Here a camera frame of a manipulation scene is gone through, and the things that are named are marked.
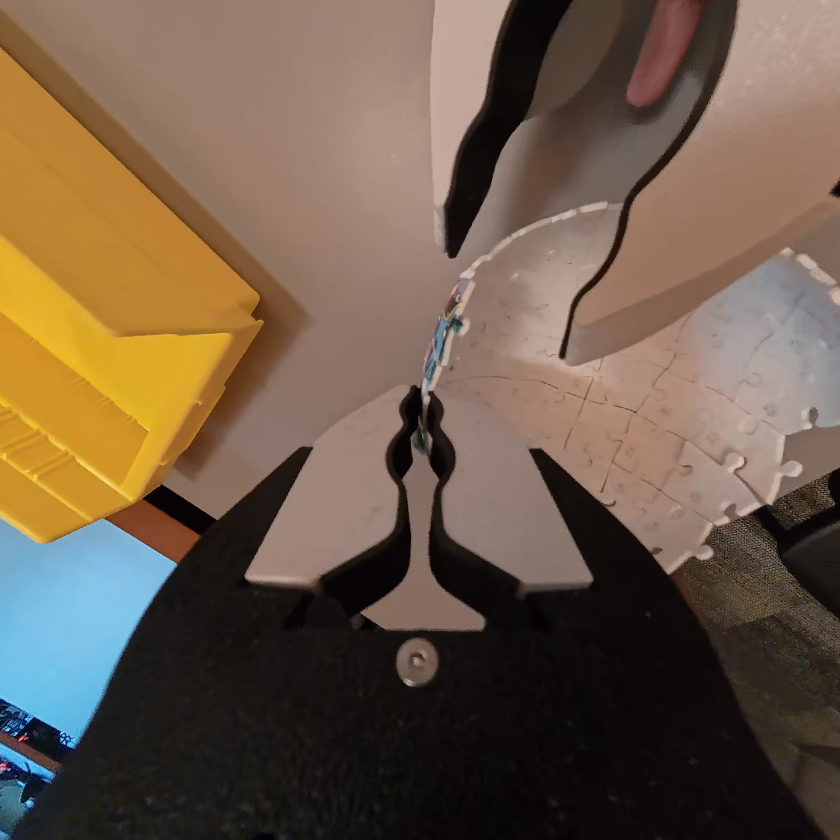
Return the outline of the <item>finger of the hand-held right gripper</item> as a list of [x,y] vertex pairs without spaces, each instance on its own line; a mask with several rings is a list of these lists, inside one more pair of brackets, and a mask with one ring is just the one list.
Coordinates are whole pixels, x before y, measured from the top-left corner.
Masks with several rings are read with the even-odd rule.
[[571,1],[437,1],[430,56],[434,231],[449,258],[526,119]]
[[737,2],[715,59],[570,305],[568,364],[669,326],[838,215],[839,3]]

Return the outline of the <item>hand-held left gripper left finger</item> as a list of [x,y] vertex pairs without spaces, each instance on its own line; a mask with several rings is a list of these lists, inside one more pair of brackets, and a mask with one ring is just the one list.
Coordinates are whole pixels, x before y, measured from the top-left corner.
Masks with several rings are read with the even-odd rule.
[[420,412],[419,389],[398,385],[325,432],[281,503],[247,582],[332,599],[347,616],[392,592],[411,559],[403,478]]

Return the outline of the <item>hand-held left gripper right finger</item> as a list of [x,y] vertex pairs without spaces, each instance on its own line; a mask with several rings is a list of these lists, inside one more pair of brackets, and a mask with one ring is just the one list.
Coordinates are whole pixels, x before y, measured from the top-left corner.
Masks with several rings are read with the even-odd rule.
[[588,589],[593,574],[525,443],[456,395],[430,394],[428,459],[436,477],[429,561],[446,592],[484,618],[532,595]]

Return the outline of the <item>white puzzle ball shell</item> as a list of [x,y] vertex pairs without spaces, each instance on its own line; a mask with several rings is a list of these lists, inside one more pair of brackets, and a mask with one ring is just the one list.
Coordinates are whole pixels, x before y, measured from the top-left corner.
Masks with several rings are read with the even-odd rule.
[[838,468],[838,221],[628,348],[561,360],[619,216],[603,202],[546,217],[465,269],[435,391],[499,415],[671,572],[710,558],[730,515]]

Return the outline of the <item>person's right hand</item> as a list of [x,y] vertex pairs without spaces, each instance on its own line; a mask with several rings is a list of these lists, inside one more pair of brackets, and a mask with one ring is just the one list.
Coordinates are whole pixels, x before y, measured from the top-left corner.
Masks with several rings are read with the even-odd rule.
[[635,109],[655,105],[693,41],[709,1],[658,1],[626,87],[626,102]]

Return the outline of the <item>light blue sheet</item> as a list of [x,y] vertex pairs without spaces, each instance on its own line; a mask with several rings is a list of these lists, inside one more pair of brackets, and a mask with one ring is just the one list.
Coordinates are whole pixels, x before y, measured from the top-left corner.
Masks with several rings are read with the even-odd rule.
[[175,563],[98,521],[40,544],[1,525],[1,697],[77,741]]

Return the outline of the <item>yellow plastic bin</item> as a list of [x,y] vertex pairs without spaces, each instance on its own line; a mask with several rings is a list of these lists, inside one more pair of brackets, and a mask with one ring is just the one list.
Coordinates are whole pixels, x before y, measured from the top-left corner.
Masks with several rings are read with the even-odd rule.
[[2,519],[48,543],[158,487],[262,326],[259,294],[6,51]]

